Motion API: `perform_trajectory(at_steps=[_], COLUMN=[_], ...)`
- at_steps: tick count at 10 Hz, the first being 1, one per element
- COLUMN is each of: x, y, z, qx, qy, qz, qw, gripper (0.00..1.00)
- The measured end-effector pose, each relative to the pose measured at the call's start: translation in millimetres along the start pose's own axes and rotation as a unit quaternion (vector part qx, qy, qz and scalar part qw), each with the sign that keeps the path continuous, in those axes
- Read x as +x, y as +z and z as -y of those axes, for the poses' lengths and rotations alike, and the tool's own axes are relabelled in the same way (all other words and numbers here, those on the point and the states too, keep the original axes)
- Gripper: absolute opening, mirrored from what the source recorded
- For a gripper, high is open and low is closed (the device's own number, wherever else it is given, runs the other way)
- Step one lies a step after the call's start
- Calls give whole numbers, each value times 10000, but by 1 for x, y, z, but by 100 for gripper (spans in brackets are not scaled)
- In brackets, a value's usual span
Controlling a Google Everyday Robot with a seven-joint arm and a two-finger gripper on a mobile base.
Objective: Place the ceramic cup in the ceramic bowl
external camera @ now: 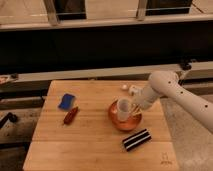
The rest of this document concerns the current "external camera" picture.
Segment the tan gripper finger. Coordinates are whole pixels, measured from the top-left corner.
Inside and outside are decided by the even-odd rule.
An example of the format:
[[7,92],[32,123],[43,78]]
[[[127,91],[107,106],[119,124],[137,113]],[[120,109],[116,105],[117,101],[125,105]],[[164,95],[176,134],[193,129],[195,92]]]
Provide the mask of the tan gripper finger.
[[132,114],[132,116],[136,116],[136,115],[142,115],[142,111],[134,112],[134,113]]
[[131,113],[138,113],[140,111],[140,107],[139,107],[139,105],[133,105],[132,106],[132,111],[131,111]]

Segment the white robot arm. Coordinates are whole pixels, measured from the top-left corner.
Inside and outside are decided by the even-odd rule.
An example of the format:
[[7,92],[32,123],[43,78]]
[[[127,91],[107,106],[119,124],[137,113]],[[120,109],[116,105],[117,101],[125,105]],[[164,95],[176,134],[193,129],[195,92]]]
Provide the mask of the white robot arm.
[[132,102],[143,110],[149,109],[161,96],[167,96],[190,113],[213,134],[213,103],[183,88],[173,71],[154,71],[145,87],[133,96]]

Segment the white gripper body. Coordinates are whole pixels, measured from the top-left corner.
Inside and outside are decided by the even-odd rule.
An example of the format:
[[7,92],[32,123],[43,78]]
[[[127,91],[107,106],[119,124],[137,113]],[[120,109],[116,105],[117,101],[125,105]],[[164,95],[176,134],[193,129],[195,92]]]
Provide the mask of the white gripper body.
[[132,103],[144,109],[146,107],[145,100],[142,94],[142,89],[139,86],[132,85],[129,90],[129,94],[132,96]]

